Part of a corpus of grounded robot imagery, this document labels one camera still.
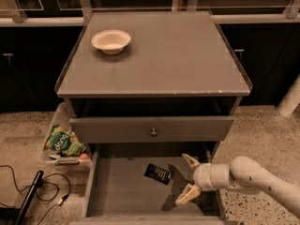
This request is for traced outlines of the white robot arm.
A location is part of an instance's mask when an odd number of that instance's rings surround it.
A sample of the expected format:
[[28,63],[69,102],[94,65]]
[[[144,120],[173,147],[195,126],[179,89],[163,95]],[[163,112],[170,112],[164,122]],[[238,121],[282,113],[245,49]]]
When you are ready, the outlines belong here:
[[203,191],[220,188],[235,192],[261,191],[300,218],[300,187],[278,178],[255,160],[239,156],[230,164],[212,164],[200,163],[188,154],[182,157],[193,170],[194,184],[186,185],[175,200],[176,205],[190,202]]

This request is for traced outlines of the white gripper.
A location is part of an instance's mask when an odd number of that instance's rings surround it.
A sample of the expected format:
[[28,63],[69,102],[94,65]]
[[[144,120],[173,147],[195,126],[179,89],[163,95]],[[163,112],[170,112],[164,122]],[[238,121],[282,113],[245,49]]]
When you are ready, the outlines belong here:
[[176,205],[183,205],[194,200],[201,194],[202,190],[213,191],[216,189],[211,178],[211,163],[200,164],[197,159],[186,153],[183,153],[182,157],[186,160],[189,167],[194,170],[193,180],[195,185],[186,185],[183,192],[175,200]]

